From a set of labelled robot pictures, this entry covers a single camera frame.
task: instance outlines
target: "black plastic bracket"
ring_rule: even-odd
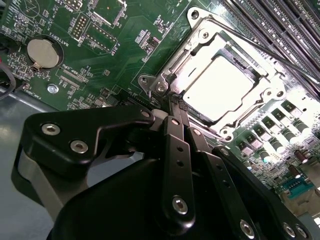
[[[139,105],[39,113],[25,121],[20,144],[29,158],[57,174],[83,178],[108,136],[114,139],[129,128],[148,128],[154,121],[152,113]],[[58,126],[60,133],[45,134],[42,126],[49,123]],[[73,151],[75,140],[84,142],[87,151]]]
[[[173,116],[163,122],[164,156],[160,227],[171,235],[186,233],[195,223],[190,146],[184,126]]]
[[[192,158],[200,162],[200,169],[213,183],[217,196],[220,198],[229,231],[235,238],[259,240],[259,233],[222,159],[209,153],[211,150],[199,130],[188,127],[186,134],[190,140]]]
[[[259,223],[267,239],[312,239],[308,229],[231,151],[217,146],[212,153],[223,160],[252,220]],[[300,233],[299,228],[303,229],[306,237]]]

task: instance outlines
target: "cpu socket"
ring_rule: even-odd
[[[199,122],[231,142],[252,113],[286,97],[282,73],[250,44],[212,22],[231,28],[218,15],[191,7],[187,17],[190,36],[157,76],[141,75],[139,84],[149,94],[181,95]]]

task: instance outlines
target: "metal bolt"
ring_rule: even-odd
[[[245,220],[240,221],[240,228],[249,239],[255,238],[255,231]]]
[[[176,120],[176,119],[174,119],[174,118],[171,120],[171,122],[172,122],[174,125],[179,125],[179,124],[180,124],[180,123],[178,122],[178,120]]]
[[[282,226],[283,226],[284,231],[285,231],[290,237],[292,237],[292,238],[295,238],[295,237],[296,237],[295,231],[289,226],[288,223],[284,222]]]
[[[188,206],[185,200],[181,197],[174,197],[172,200],[172,206],[181,215],[186,215],[188,212]]]
[[[70,148],[78,154],[84,154],[88,151],[88,145],[84,141],[75,140],[71,142]]]
[[[206,32],[202,35],[202,37],[203,37],[204,39],[207,39],[207,38],[209,37],[209,33],[206,31]]]
[[[47,124],[42,125],[41,130],[44,134],[50,135],[50,136],[58,135],[61,131],[60,127],[58,127],[57,125],[55,125],[53,123],[47,123]]]
[[[308,235],[306,234],[306,232],[299,225],[295,225],[295,227],[305,239],[308,238]]]
[[[198,130],[198,129],[193,129],[193,132],[198,135],[198,136],[201,136],[201,132]]]
[[[56,94],[57,92],[59,92],[58,86],[52,83],[50,83],[46,89],[51,94]]]
[[[141,114],[142,114],[143,116],[145,116],[146,118],[149,118],[149,117],[150,117],[150,114],[147,113],[146,111],[141,111]]]
[[[159,93],[163,93],[166,90],[166,87],[163,85],[158,86],[158,88],[156,89]]]
[[[143,85],[147,85],[148,84],[148,79],[146,79],[145,77],[141,78],[141,83]]]
[[[226,149],[224,149],[224,148],[221,148],[220,151],[221,151],[224,155],[229,156],[228,150],[226,150]]]

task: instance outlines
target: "gray surface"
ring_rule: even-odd
[[[24,94],[0,101],[0,240],[45,240],[53,226],[47,211],[19,193],[11,182],[23,123],[28,116],[44,111],[52,109]],[[93,167],[89,186],[134,162],[134,158],[112,160]]]

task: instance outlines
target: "cable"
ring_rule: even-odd
[[[17,82],[15,79],[15,76],[12,74],[9,67],[6,64],[4,64],[2,61],[0,61],[0,70],[2,70],[10,80],[10,86],[8,87],[8,89],[5,92],[0,93],[0,100],[3,100],[15,90],[17,86]]]
[[[210,21],[212,21],[214,24],[218,25],[220,28],[226,30],[227,32],[235,35],[239,39],[241,39],[241,40],[247,42],[248,44],[252,45],[253,47],[259,49],[260,51],[268,54],[270,57],[274,58],[275,60],[279,61],[280,63],[282,63],[282,64],[290,67],[291,69],[295,70],[296,72],[302,74],[304,77],[310,79],[313,83],[315,83],[316,85],[318,85],[320,87],[320,81],[318,81],[315,78],[313,78],[309,73],[307,73],[306,71],[301,69],[299,66],[289,62],[285,58],[275,54],[274,52],[270,51],[269,49],[265,48],[264,46],[261,46],[261,45],[255,43],[254,41],[250,40],[249,38],[247,38],[243,34],[241,34],[241,33],[237,32],[237,31],[235,31],[234,29],[224,25],[223,23],[219,22],[218,20],[216,20],[214,18],[211,18]]]

